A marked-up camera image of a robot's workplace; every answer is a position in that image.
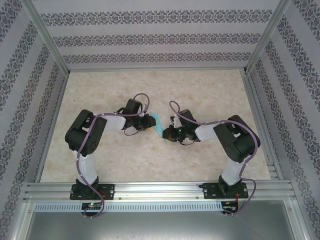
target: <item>white arm segment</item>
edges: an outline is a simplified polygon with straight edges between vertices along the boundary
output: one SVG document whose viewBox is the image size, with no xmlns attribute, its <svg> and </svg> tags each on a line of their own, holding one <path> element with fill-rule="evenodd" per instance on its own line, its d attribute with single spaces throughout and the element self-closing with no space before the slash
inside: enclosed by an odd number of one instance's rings
<svg viewBox="0 0 320 240">
<path fill-rule="evenodd" d="M 235 185 L 237 182 L 240 181 L 240 171 L 245 164 L 246 160 L 250 157 L 251 155 L 247 156 L 243 162 L 238 163 L 236 161 L 231 160 L 230 158 L 228 159 L 228 162 L 226 164 L 226 167 L 222 173 L 222 179 L 229 185 Z"/>
<path fill-rule="evenodd" d="M 207 139 L 217 139 L 217 135 L 214 131 L 214 127 L 218 124 L 200 125 L 195 129 L 195 134 L 200 141 Z"/>
<path fill-rule="evenodd" d="M 77 159 L 77 151 L 73 151 L 73 155 L 75 156 L 75 159 Z M 86 157 L 82 156 L 80 154 L 79 159 L 79 168 L 80 172 L 82 173 L 82 176 L 85 178 L 85 180 L 91 185 L 95 182 L 97 179 L 97 173 L 96 173 L 96 167 L 95 167 L 95 156 L 94 154 L 88 154 Z M 80 183 L 85 184 L 85 182 L 82 180 L 82 178 L 78 175 L 77 179 Z"/>
<path fill-rule="evenodd" d="M 109 130 L 122 130 L 125 126 L 126 119 L 123 116 L 102 116 L 102 118 L 107 119 L 106 125 L 104 127 L 103 132 L 109 131 Z M 77 159 L 77 151 L 73 151 L 73 154 L 75 156 L 75 159 Z M 88 154 L 86 157 L 82 156 L 80 154 L 79 159 L 79 168 L 82 173 L 82 176 L 85 178 L 85 180 L 91 185 L 95 182 L 98 175 L 96 172 L 95 167 L 95 157 L 94 154 Z M 84 185 L 85 182 L 82 180 L 82 178 L 78 175 L 77 179 Z"/>
<path fill-rule="evenodd" d="M 212 125 L 201 125 L 195 129 L 195 134 L 199 140 L 204 141 L 207 139 L 217 139 L 217 135 L 214 131 L 214 127 L 218 124 Z M 232 186 L 240 181 L 239 173 L 241 171 L 242 166 L 245 164 L 245 161 L 249 158 L 243 160 L 242 163 L 238 163 L 236 161 L 228 159 L 226 167 L 222 173 L 223 180 L 229 185 Z"/>
<path fill-rule="evenodd" d="M 104 131 L 109 130 L 121 130 L 124 128 L 126 119 L 123 116 L 102 116 L 102 118 L 106 119 L 106 125 L 104 127 Z"/>
</svg>

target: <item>wall panel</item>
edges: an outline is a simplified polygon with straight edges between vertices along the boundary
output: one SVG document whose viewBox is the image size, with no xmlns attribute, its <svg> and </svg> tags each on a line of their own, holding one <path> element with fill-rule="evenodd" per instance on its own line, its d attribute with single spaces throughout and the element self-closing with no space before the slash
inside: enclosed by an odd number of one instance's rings
<svg viewBox="0 0 320 240">
<path fill-rule="evenodd" d="M 21 3 L 0 0 L 0 239 L 33 182 L 65 78 Z"/>
<path fill-rule="evenodd" d="M 282 173 L 291 179 L 311 239 L 320 239 L 318 0 L 293 0 L 251 73 Z"/>
<path fill-rule="evenodd" d="M 244 67 L 278 0 L 35 0 L 71 70 Z"/>
</svg>

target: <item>marble floor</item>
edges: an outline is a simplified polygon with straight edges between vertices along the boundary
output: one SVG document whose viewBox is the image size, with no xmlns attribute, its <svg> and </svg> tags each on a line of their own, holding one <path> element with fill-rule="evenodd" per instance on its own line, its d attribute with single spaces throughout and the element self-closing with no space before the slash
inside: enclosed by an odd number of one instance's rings
<svg viewBox="0 0 320 240">
<path fill-rule="evenodd" d="M 65 134 L 82 109 L 112 113 L 137 93 L 149 95 L 148 113 L 158 113 L 162 128 L 170 124 L 174 114 L 169 101 L 175 100 L 199 122 L 237 114 L 257 133 L 238 70 L 71 73 L 41 182 L 74 182 L 77 178 L 76 160 Z M 137 99 L 147 102 L 143 96 Z M 133 136 L 123 131 L 105 132 L 94 154 L 101 182 L 214 181 L 228 159 L 218 140 L 182 146 L 163 141 L 152 128 Z M 243 176 L 270 179 L 261 147 Z"/>
</svg>

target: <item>wire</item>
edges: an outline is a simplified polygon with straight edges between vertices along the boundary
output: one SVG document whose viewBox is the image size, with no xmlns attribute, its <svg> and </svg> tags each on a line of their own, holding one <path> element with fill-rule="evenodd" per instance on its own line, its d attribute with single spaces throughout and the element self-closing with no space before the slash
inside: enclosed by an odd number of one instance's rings
<svg viewBox="0 0 320 240">
<path fill-rule="evenodd" d="M 235 192 L 235 201 L 234 201 L 235 203 L 236 203 L 236 208 L 237 207 L 239 207 L 239 193 L 236 191 Z"/>
<path fill-rule="evenodd" d="M 106 193 L 104 191 L 102 191 L 102 190 L 100 190 L 99 193 L 104 194 L 104 195 L 102 195 L 103 197 L 106 196 Z"/>
<path fill-rule="evenodd" d="M 141 93 L 138 93 L 137 95 L 135 95 L 133 99 L 135 99 L 136 97 L 138 97 L 138 96 L 140 96 L 140 95 L 145 96 L 145 97 L 147 98 L 147 101 L 148 101 L 148 103 L 147 103 L 147 105 L 145 106 L 144 110 L 142 110 L 141 112 L 138 112 L 138 113 L 136 113 L 136 114 L 119 114 L 119 113 L 109 113 L 109 112 L 108 112 L 108 113 L 100 113 L 100 114 L 97 114 L 97 115 L 94 117 L 94 119 L 92 120 L 92 123 L 91 123 L 91 125 L 90 125 L 90 127 L 89 127 L 89 129 L 88 129 L 88 132 L 86 133 L 86 135 L 85 135 L 85 137 L 84 137 L 84 140 L 83 140 L 83 142 L 82 142 L 82 144 L 81 144 L 81 146 L 80 146 L 80 148 L 79 148 L 79 150 L 78 150 L 78 152 L 77 152 L 77 155 L 76 155 L 76 170 L 77 170 L 80 178 L 83 180 L 83 182 L 84 182 L 92 191 L 94 191 L 94 192 L 99 196 L 99 198 L 100 198 L 101 201 L 102 201 L 102 208 L 101 208 L 101 210 L 100 210 L 97 214 L 95 214 L 95 215 L 93 215 L 93 216 L 88 216 L 88 215 L 86 215 L 87 209 L 84 210 L 83 215 L 84 215 L 84 217 L 85 217 L 86 219 L 93 219 L 93 218 L 96 218 L 96 217 L 100 216 L 100 215 L 103 213 L 104 209 L 105 209 L 105 200 L 104 200 L 104 197 L 103 197 L 94 187 L 92 187 L 91 184 L 85 179 L 85 177 L 83 176 L 83 174 L 82 174 L 82 172 L 81 172 L 81 170 L 80 170 L 79 160 L 80 160 L 81 151 L 84 149 L 84 147 L 85 147 L 85 145 L 86 145 L 86 143 L 87 143 L 87 141 L 88 141 L 89 135 L 90 135 L 90 133 L 91 133 L 91 131 L 92 131 L 92 128 L 94 127 L 95 122 L 96 122 L 96 120 L 97 120 L 99 117 L 101 117 L 101 116 L 135 117 L 135 116 L 139 116 L 139 115 L 142 114 L 142 113 L 146 113 L 146 112 L 148 111 L 148 109 L 149 109 L 150 98 L 148 97 L 147 94 L 141 92 Z"/>
<path fill-rule="evenodd" d="M 174 109 L 174 107 L 172 106 L 172 103 L 174 103 L 175 105 L 177 105 L 178 107 L 178 111 L 176 111 Z M 170 108 L 172 109 L 172 111 L 177 114 L 180 118 L 183 118 L 191 123 L 194 123 L 194 124 L 198 124 L 198 125 L 216 125 L 216 124 L 222 124 L 222 123 L 230 123 L 230 124 L 235 124 L 235 125 L 238 125 L 239 127 L 245 129 L 249 134 L 250 136 L 252 137 L 253 139 L 253 142 L 254 142 L 254 151 L 252 153 L 252 155 L 250 157 L 248 157 L 248 159 L 244 162 L 240 172 L 239 172 L 239 177 L 240 179 L 244 180 L 244 181 L 252 181 L 253 184 L 254 184 L 254 187 L 253 187 L 253 190 L 252 190 L 252 193 L 250 195 L 250 197 L 248 198 L 248 200 L 242 205 L 242 207 L 235 213 L 232 214 L 233 215 L 236 215 L 238 214 L 239 212 L 241 212 L 247 205 L 248 203 L 250 202 L 250 200 L 253 198 L 255 192 L 256 192 L 256 188 L 257 188 L 257 183 L 255 180 L 253 179 L 250 179 L 250 178 L 243 178 L 242 177 L 242 173 L 244 172 L 248 162 L 256 155 L 257 151 L 258 151 L 258 141 L 253 133 L 253 131 L 251 129 L 249 129 L 248 127 L 246 127 L 245 125 L 241 124 L 240 122 L 237 122 L 237 121 L 232 121 L 232 120 L 219 120 L 219 121 L 211 121 L 211 122 L 197 122 L 197 121 L 193 121 L 185 116 L 182 116 L 179 112 L 180 112 L 180 106 L 179 104 L 176 102 L 176 101 L 173 101 L 171 100 L 169 102 L 169 106 Z"/>
<path fill-rule="evenodd" d="M 133 135 L 136 135 L 138 132 L 139 132 L 139 130 L 137 130 L 134 134 L 126 134 L 126 130 L 127 130 L 128 128 L 126 128 L 125 130 L 124 130 L 124 135 L 126 135 L 126 136 L 133 136 Z"/>
<path fill-rule="evenodd" d="M 195 142 L 195 141 L 193 141 L 192 143 L 189 143 L 189 144 L 184 144 L 184 143 L 182 143 L 182 142 L 179 141 L 179 143 L 180 143 L 181 145 L 183 145 L 183 146 L 189 146 L 189 145 L 193 144 L 194 142 Z"/>
</svg>

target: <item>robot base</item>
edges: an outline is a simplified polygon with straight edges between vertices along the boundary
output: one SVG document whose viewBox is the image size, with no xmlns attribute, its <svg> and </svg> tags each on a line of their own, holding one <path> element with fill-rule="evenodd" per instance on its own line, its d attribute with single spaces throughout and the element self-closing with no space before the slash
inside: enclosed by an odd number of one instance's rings
<svg viewBox="0 0 320 240">
<path fill-rule="evenodd" d="M 100 200 L 100 197 L 87 185 L 79 182 L 78 179 L 75 182 L 76 184 L 71 187 L 70 200 Z M 103 196 L 104 200 L 114 199 L 114 184 L 101 184 L 97 178 L 91 186 Z"/>
<path fill-rule="evenodd" d="M 203 189 L 204 199 L 235 199 L 238 193 L 239 199 L 247 199 L 249 197 L 247 185 L 244 182 L 238 182 L 228 189 L 227 193 L 223 193 L 219 187 L 220 183 L 206 182 L 199 187 Z"/>
</svg>

